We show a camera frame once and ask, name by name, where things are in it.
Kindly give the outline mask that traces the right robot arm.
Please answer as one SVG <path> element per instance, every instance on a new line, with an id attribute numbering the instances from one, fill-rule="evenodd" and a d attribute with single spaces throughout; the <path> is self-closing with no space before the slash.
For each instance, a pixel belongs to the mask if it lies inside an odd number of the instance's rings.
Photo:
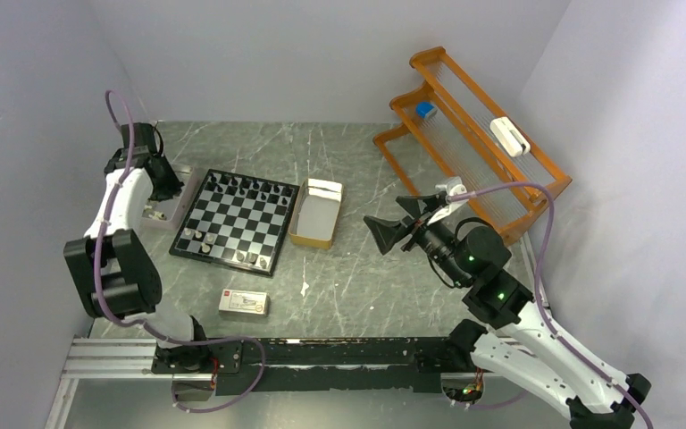
<path id="1" fill-rule="evenodd" d="M 473 319 L 449 334 L 446 356 L 458 370 L 471 366 L 506 378 L 566 417 L 572 428 L 630 428 L 651 389 L 642 374 L 626 374 L 593 353 L 541 307 L 540 293 L 505 269 L 511 253 L 500 234 L 479 217 L 463 238 L 441 219 L 445 193 L 399 197 L 401 220 L 364 217 L 378 250 L 419 248 L 444 283 L 465 288 Z"/>

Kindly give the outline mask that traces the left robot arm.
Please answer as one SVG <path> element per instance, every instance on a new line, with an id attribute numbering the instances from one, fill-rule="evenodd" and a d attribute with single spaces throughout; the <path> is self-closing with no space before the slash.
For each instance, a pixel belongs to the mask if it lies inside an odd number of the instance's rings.
<path id="1" fill-rule="evenodd" d="M 195 373 L 214 362 L 200 323 L 163 300 L 163 283 L 137 235 L 152 217 L 169 226 L 184 214 L 187 187 L 163 152 L 163 137 L 150 123 L 121 126 L 123 146 L 104 168 L 105 194 L 83 236 L 64 245 L 63 257 L 86 313 L 157 340 L 165 368 Z"/>

